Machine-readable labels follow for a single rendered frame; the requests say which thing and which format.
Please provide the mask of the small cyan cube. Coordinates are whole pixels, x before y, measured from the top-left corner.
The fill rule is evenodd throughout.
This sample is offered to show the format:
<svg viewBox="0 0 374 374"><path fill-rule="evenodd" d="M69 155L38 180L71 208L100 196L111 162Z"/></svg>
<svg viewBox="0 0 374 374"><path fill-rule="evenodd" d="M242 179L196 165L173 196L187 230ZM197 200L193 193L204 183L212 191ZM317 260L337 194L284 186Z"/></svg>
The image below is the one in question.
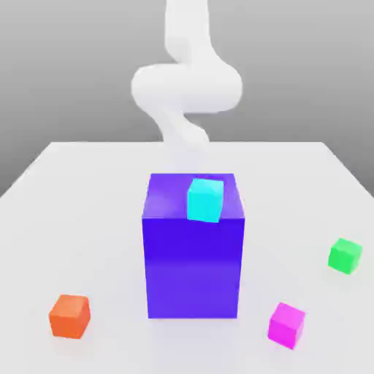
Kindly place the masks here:
<svg viewBox="0 0 374 374"><path fill-rule="evenodd" d="M218 223L224 202L224 182L194 178L187 192L187 218Z"/></svg>

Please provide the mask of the small magenta cube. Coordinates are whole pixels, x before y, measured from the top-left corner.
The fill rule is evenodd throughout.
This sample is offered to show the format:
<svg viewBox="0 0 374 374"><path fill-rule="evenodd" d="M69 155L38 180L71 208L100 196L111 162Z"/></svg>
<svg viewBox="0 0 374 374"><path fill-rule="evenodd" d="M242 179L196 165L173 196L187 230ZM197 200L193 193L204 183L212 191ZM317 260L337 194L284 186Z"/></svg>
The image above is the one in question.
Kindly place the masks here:
<svg viewBox="0 0 374 374"><path fill-rule="evenodd" d="M305 315L304 311L280 302L270 318L267 337L294 350L303 331Z"/></svg>

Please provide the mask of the small green cube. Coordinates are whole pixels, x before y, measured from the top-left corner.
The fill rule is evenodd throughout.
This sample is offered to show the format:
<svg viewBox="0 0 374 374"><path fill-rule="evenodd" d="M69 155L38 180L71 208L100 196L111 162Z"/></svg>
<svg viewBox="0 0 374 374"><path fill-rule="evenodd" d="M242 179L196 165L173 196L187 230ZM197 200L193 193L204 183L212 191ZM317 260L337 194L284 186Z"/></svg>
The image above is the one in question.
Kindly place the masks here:
<svg viewBox="0 0 374 374"><path fill-rule="evenodd" d="M339 238L331 247L328 265L335 270L350 275L357 268L361 255L361 245Z"/></svg>

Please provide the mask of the small orange cube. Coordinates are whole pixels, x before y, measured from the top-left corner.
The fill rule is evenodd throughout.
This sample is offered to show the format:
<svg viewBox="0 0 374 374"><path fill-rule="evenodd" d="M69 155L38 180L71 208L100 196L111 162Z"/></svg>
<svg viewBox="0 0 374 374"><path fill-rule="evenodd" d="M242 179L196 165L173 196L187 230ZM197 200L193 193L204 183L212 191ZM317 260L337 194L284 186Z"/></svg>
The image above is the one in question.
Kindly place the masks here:
<svg viewBox="0 0 374 374"><path fill-rule="evenodd" d="M91 319L89 300L85 296L62 294L48 316L55 337L80 339Z"/></svg>

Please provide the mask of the large purple box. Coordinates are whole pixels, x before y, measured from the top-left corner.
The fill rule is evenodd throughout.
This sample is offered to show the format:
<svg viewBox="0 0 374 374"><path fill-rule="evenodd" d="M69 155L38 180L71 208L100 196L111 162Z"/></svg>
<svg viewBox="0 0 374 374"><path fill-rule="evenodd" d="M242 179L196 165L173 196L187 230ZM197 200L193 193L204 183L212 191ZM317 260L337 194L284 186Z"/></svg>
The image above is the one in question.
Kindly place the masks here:
<svg viewBox="0 0 374 374"><path fill-rule="evenodd" d="M235 176L203 174L224 184L217 223L187 218L197 174L153 173L142 214L149 318L236 318L245 214Z"/></svg>

